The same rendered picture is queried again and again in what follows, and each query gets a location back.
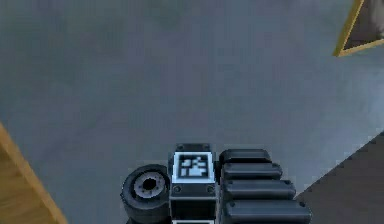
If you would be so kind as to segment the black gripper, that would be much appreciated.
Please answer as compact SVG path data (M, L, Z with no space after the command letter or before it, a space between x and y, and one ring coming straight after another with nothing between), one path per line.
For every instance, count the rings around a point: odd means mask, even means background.
M126 224L169 224L169 187L164 165L144 165L131 172L120 193Z

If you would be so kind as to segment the light wooden furniture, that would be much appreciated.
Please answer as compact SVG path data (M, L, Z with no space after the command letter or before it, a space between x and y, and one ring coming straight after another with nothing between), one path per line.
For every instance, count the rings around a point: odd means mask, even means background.
M1 123L0 224L69 224Z

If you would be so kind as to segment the gold framed wall picture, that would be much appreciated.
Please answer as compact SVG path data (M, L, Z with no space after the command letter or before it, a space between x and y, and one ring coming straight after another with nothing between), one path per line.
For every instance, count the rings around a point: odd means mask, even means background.
M384 44L384 0L354 0L333 55L347 56Z

